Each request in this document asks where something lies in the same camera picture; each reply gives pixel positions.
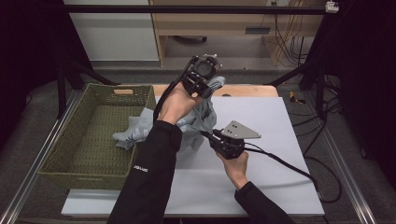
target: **green woven basket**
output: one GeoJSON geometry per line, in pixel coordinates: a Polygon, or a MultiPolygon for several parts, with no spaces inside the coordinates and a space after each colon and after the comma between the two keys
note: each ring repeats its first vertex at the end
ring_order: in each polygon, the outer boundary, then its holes
{"type": "Polygon", "coordinates": [[[112,134],[125,132],[128,117],[155,105],[152,86],[89,84],[38,174],[63,189],[121,189],[141,144],[127,151],[112,134]]]}

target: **crumpled cloth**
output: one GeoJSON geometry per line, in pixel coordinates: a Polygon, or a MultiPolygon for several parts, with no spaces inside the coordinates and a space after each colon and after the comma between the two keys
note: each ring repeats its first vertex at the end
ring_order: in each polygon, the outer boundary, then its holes
{"type": "MultiPolygon", "coordinates": [[[[225,83],[224,77],[212,78],[207,86],[214,92],[225,83]]],[[[123,133],[114,133],[113,138],[117,140],[116,147],[126,150],[138,142],[143,142],[152,128],[153,110],[144,108],[139,117],[129,117],[129,128],[123,133]]],[[[204,142],[200,131],[213,133],[217,116],[213,108],[211,96],[198,104],[186,117],[177,122],[177,126],[183,132],[181,148],[198,149],[204,142]]]]}

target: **hand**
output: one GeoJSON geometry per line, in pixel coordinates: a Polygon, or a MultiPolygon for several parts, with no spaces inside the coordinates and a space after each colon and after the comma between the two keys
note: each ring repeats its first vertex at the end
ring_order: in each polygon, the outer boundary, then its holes
{"type": "Polygon", "coordinates": [[[227,176],[230,178],[231,182],[237,189],[241,189],[248,182],[247,178],[247,168],[248,168],[248,153],[246,151],[232,160],[226,160],[218,152],[216,155],[224,163],[224,169],[227,176]]]}
{"type": "Polygon", "coordinates": [[[163,103],[158,120],[176,124],[202,101],[202,98],[199,96],[190,96],[184,89],[183,84],[179,82],[163,103]]]}

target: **black sleeve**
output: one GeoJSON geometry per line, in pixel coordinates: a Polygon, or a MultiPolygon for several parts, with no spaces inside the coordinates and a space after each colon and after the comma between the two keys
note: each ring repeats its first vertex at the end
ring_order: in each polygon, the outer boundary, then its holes
{"type": "Polygon", "coordinates": [[[181,138],[177,126],[161,120],[154,123],[107,223],[162,223],[181,138]]]}
{"type": "Polygon", "coordinates": [[[235,192],[236,201],[250,216],[251,224],[289,224],[294,221],[250,181],[235,192]]]}

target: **white tabletop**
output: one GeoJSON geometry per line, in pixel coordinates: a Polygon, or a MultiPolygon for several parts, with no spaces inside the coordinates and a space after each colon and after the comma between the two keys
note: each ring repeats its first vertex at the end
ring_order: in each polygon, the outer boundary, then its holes
{"type": "MultiPolygon", "coordinates": [[[[260,133],[252,143],[308,172],[288,113],[280,97],[213,97],[218,115],[216,129],[236,120],[260,133]]],[[[292,216],[322,216],[323,208],[314,185],[262,154],[249,152],[247,178],[292,216]]],[[[108,217],[119,191],[71,189],[63,215],[108,217]]],[[[221,160],[205,140],[198,150],[182,148],[169,203],[168,217],[241,217],[245,211],[233,197],[234,187],[221,160]]]]}

